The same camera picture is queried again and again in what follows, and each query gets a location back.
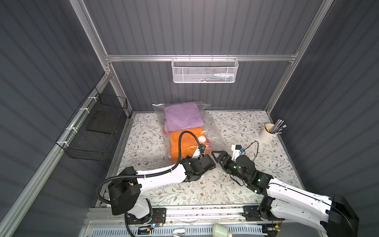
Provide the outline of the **clear plastic vacuum bag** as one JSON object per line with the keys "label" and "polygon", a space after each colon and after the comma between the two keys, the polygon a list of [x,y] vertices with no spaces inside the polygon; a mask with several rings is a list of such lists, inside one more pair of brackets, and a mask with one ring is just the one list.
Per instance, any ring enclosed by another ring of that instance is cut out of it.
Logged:
{"label": "clear plastic vacuum bag", "polygon": [[[224,138],[222,137],[219,128],[213,119],[212,115],[206,110],[207,107],[209,107],[208,104],[202,102],[202,101],[195,101],[200,108],[201,115],[204,120],[204,126],[199,127],[203,128],[204,134],[206,138],[210,141],[212,150],[225,150],[226,149],[226,142]],[[158,123],[162,129],[163,133],[163,140],[164,140],[164,150],[165,150],[165,155],[171,159],[170,156],[170,132],[168,132],[164,128],[164,123],[165,123],[165,115],[164,115],[164,108],[168,105],[172,104],[182,104],[185,102],[181,103],[160,103],[160,104],[153,104],[153,110],[157,116]]]}

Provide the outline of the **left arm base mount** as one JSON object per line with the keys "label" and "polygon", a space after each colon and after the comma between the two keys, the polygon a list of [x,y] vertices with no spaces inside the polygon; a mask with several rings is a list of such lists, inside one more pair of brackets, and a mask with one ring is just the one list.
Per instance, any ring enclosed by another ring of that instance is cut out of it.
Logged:
{"label": "left arm base mount", "polygon": [[127,223],[131,225],[164,224],[166,221],[166,208],[153,208],[152,213],[138,219],[131,213],[126,214]]}

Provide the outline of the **orange trousers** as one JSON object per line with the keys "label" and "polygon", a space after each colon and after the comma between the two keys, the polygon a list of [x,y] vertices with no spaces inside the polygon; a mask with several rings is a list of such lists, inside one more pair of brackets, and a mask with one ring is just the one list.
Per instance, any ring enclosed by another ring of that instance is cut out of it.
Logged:
{"label": "orange trousers", "polygon": [[[199,136],[205,136],[203,128],[191,128],[188,129],[188,131],[192,132],[196,138]],[[182,132],[183,131],[176,131],[170,133],[170,156],[174,162],[177,162],[179,157],[179,136]],[[205,143],[201,144],[206,145],[205,154],[210,155],[212,150],[210,141],[207,139]],[[194,137],[187,133],[184,134],[181,140],[181,159],[185,159],[187,156],[192,157],[197,148],[198,145]]]}

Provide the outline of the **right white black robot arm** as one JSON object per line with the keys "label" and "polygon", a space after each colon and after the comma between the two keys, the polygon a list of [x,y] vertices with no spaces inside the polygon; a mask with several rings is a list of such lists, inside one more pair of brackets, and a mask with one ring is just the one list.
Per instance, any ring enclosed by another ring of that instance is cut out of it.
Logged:
{"label": "right white black robot arm", "polygon": [[346,198],[318,195],[286,184],[256,169],[246,155],[230,156],[213,151],[215,161],[233,181],[263,195],[254,214],[263,220],[291,220],[329,237],[356,237],[359,217]]}

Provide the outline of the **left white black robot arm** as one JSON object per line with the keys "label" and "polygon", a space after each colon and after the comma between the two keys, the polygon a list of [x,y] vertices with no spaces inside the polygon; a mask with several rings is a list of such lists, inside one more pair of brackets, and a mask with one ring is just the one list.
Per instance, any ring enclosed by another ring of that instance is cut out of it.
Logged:
{"label": "left white black robot arm", "polygon": [[150,202],[140,195],[170,184],[197,181],[216,167],[209,155],[201,158],[185,158],[172,166],[148,171],[124,169],[123,174],[113,177],[108,184],[112,215],[130,213],[137,219],[151,215]]}

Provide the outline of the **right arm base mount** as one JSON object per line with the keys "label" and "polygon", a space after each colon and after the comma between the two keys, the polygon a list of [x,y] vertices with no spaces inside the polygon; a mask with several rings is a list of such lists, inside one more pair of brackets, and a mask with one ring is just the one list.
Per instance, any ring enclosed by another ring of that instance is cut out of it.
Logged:
{"label": "right arm base mount", "polygon": [[271,206],[269,205],[244,205],[242,216],[246,221],[283,221],[283,218],[278,218],[273,215]]}

